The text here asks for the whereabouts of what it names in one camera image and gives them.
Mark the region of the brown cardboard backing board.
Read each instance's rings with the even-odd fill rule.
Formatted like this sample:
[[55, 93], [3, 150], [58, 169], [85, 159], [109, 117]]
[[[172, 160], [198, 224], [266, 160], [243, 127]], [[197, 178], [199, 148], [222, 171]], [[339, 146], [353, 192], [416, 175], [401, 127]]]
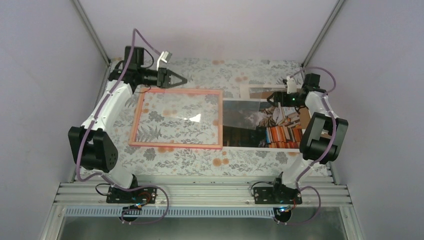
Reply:
[[[239, 96], [243, 100], [261, 99], [266, 100], [273, 92], [285, 91], [283, 84], [241, 84], [239, 86]], [[303, 129], [306, 129], [311, 119], [309, 110], [302, 108], [299, 110], [299, 119]]]

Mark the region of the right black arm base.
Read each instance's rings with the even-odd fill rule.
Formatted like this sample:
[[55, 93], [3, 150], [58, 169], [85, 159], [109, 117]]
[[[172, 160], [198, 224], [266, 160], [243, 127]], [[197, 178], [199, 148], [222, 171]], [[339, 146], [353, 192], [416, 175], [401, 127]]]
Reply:
[[254, 186], [250, 192], [257, 205], [278, 205], [273, 208], [272, 214], [277, 223], [287, 223], [293, 209], [303, 203], [301, 192], [285, 185]]

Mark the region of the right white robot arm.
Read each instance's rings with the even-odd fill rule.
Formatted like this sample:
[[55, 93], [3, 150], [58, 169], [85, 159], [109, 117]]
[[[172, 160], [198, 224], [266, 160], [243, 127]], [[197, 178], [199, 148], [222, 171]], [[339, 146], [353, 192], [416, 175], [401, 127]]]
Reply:
[[332, 109], [330, 91], [320, 87], [318, 74], [307, 74], [301, 88], [298, 88], [293, 75], [287, 76], [283, 83], [286, 90], [274, 92], [266, 100], [275, 107], [305, 107], [310, 120], [299, 144], [299, 156], [275, 180], [270, 191], [272, 200], [278, 204], [289, 199], [290, 190], [301, 191], [299, 184], [313, 167], [337, 159], [349, 126], [348, 121]]

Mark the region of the pink wooden picture frame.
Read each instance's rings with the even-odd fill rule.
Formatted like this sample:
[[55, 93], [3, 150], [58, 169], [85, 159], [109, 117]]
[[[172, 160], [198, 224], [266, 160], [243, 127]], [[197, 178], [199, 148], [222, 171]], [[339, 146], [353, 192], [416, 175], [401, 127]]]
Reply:
[[132, 147], [222, 149], [222, 90], [143, 89], [135, 108], [128, 144]]

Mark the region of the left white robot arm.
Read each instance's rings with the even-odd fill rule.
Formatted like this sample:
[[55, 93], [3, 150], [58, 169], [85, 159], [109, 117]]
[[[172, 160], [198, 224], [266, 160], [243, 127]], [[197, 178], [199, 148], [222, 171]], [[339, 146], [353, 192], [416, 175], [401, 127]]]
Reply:
[[188, 82], [185, 77], [160, 66], [170, 61], [170, 52], [159, 54], [153, 61], [155, 68], [144, 66], [146, 52], [143, 47], [125, 48], [124, 59], [109, 74], [106, 89], [93, 112], [81, 126], [72, 126], [68, 131], [77, 180], [86, 182], [99, 176], [119, 190], [119, 196], [128, 203], [139, 197], [140, 186], [137, 178], [119, 164], [118, 150], [107, 131], [139, 86], [169, 89]]

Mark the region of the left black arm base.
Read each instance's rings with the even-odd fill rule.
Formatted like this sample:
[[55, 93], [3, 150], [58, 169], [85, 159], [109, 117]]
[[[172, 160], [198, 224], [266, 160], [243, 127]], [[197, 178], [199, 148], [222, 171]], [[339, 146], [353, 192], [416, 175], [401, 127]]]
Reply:
[[154, 204], [158, 189], [155, 187], [144, 187], [136, 191], [123, 191], [115, 187], [109, 187], [106, 194], [108, 204], [125, 204], [118, 217], [127, 222], [137, 220], [137, 215], [145, 205]]

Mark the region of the cat and books photo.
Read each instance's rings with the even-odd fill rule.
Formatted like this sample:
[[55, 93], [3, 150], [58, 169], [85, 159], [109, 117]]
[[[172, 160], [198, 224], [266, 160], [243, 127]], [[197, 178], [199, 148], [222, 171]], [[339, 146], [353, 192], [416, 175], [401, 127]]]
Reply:
[[305, 129], [297, 107], [274, 106], [260, 101], [255, 129], [224, 126], [223, 146], [240, 148], [298, 149]]

